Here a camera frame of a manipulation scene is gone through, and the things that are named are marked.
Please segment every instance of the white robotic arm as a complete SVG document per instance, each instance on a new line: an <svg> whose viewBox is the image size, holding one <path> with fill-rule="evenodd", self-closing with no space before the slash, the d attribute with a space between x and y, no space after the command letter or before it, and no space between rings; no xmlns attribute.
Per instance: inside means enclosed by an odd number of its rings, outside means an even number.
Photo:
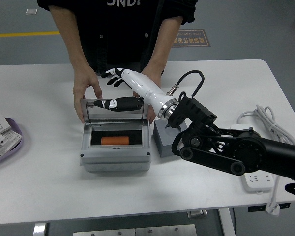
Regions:
<svg viewBox="0 0 295 236"><path fill-rule="evenodd" d="M177 99L173 98L172 94L165 93L148 76L142 73L114 68L108 70L106 75L113 75L110 84L117 82L119 85L119 82L124 80L144 100L144 103L153 107L160 119L167 120L178 105Z"/></svg>

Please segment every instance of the gray block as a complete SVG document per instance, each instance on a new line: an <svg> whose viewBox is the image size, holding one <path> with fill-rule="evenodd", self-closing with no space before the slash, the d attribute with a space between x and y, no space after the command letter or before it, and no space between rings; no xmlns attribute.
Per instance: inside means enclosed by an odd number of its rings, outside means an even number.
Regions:
<svg viewBox="0 0 295 236"><path fill-rule="evenodd" d="M172 144L180 132L187 129L187 125L183 122L179 128L171 128L166 120L155 120L153 136L160 157L172 156Z"/></svg>

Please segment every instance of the orange cylinder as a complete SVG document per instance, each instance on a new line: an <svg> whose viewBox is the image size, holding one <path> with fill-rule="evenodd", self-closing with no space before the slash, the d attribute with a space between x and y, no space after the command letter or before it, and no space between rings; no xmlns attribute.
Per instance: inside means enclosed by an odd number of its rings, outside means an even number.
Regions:
<svg viewBox="0 0 295 236"><path fill-rule="evenodd" d="M102 137L101 145L128 145L128 136Z"/></svg>

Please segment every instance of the purple tray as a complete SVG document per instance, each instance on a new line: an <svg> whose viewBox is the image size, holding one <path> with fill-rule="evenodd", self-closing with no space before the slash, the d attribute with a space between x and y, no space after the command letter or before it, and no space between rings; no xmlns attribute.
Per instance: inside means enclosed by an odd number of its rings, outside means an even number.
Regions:
<svg viewBox="0 0 295 236"><path fill-rule="evenodd" d="M18 127L18 125L16 124L16 122L13 119L7 118L7 117L5 117L5 119L9 123L9 125L11 126L11 129L14 132L22 135L22 132L21 132L20 128ZM23 136L21 138L21 141L11 151L7 152L5 155L3 155L3 156L0 157L0 161L2 161L3 159L11 156L15 152L17 152L20 149L20 147L22 146L22 144L23 144Z"/></svg>

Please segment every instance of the white cable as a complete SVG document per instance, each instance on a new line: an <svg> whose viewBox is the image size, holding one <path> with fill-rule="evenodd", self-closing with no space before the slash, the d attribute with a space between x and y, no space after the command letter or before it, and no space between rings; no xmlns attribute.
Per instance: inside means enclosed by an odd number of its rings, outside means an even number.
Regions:
<svg viewBox="0 0 295 236"><path fill-rule="evenodd" d="M271 107L263 108L257 105L257 108L254 111L248 111L240 114L237 119L237 124L240 124L241 118L248 116L258 117L264 124L265 128L270 132L270 135L273 140L286 144L295 145L294 137L275 122L274 113Z"/></svg>
<svg viewBox="0 0 295 236"><path fill-rule="evenodd" d="M275 122L274 113L271 107L263 108L257 105L257 108L254 111L248 111L240 114L237 119L237 124L240 124L240 119L243 117L258 117L264 124L265 128L270 132L273 140L295 145L294 137ZM271 201L266 205L266 212L274 216L278 216L280 213L280 205L276 203L276 193L279 180L280 176L277 176Z"/></svg>

